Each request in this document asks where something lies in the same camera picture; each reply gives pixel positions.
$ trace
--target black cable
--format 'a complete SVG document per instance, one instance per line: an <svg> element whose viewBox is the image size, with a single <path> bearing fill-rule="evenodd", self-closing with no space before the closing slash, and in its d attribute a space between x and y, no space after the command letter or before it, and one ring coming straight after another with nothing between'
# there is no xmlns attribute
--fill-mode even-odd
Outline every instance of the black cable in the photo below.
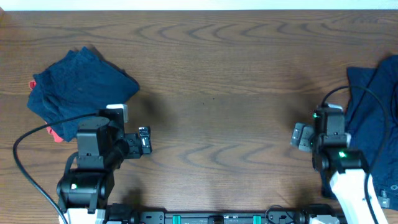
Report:
<svg viewBox="0 0 398 224"><path fill-rule="evenodd" d="M73 161L75 158L79 155L79 152L74 152L72 155L69 156L67 163L65 164L65 170L63 171L64 175L67 175L69 173L69 170L73 164Z"/></svg>
<svg viewBox="0 0 398 224"><path fill-rule="evenodd" d="M271 208L273 208L273 207L279 207L279 208L285 210L285 208L282 207L281 205L271 205L271 206L267 209L267 211L266 211L266 218L268 219L268 221L270 221L269 218L268 218L268 211L269 211ZM294 222L294 218L293 218L289 213L287 213L286 210L285 210L285 213L286 213L286 215L287 215L289 218L291 218L291 219L293 220L293 222Z"/></svg>
<svg viewBox="0 0 398 224"><path fill-rule="evenodd" d="M73 118L68 118L68 119L64 119L61 121L56 121L50 124L45 124L42 125L38 128L35 128L33 130L30 130L28 132L26 132L25 134L23 134L21 137L19 137L15 143L14 146L12 147L12 152L14 154L14 160L15 163L17 164L19 170L22 172L22 174L26 177L26 179L51 203L51 205L55 208L55 210L57 211L57 213L61 216L62 221L64 222L64 224L68 224L67 219L63 216L63 213L61 212L60 208L58 207L58 205L52 200L52 198L48 195L48 193L28 174L28 172L25 170L24 166L22 165L21 161L18 158L18 153L17 153L17 147L18 144L27 136L40 131L41 129L44 129L46 127L50 127L53 125L57 125L57 124L61 124L67 121L72 121L74 119L79 119L79 118L84 118L84 117L88 117L88 116L95 116L95 113L92 114L84 114L84 115L80 115L80 116L76 116Z"/></svg>
<svg viewBox="0 0 398 224"><path fill-rule="evenodd" d="M332 90L328 94L326 94L326 96L322 100L322 104L321 105L324 106L326 104L326 100L327 100L327 98L330 95L334 94L335 92L337 92L339 90L346 89L346 88L358 88L358 89L366 91L367 93L372 95L377 100L377 103L379 103L379 105L380 105L380 107L381 107L381 109L383 110L383 113L384 113L384 137L383 137L382 141L380 142L380 146L379 146L379 149L377 150L376 156L373 158L372 162L370 163L369 170L368 170L368 172L365 175L365 182L364 182L364 191L365 191L366 203L368 204L368 207L369 207L369 210L371 212L371 215L372 215L374 223L378 224L379 222L377 221L376 215L374 214L374 210L373 210L372 205L371 205L371 199L369 197L368 184L369 184L369 178L370 178L371 172L373 171L374 166L378 162L378 160L380 158L380 155L381 155L381 153L382 153L382 151L384 149L384 146L386 145L386 143L387 143L387 141L389 139L389 136L390 136L390 125L389 125L389 120L388 120L388 112L387 112L386 107L383 105L382 101L380 100L380 98L375 93L373 93L372 90L370 90L370 89L368 89L366 87L363 87L363 86L356 86L356 85L341 86L341 87L335 88L334 90Z"/></svg>

